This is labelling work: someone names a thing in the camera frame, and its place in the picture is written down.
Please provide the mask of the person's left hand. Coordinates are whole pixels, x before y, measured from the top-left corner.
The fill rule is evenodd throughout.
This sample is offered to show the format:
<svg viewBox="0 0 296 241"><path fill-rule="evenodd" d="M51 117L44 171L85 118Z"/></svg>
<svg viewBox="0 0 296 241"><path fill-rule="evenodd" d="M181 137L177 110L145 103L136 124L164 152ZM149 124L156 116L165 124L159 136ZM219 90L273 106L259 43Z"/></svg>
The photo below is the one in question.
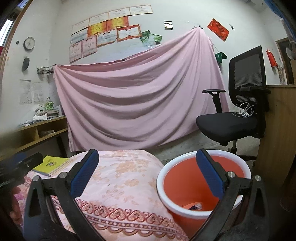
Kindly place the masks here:
<svg viewBox="0 0 296 241"><path fill-rule="evenodd" d="M19 187L14 187L11 191L11 212L10 217L15 225L21 225L23 222L20 205L15 197L16 194L20 193Z"/></svg>

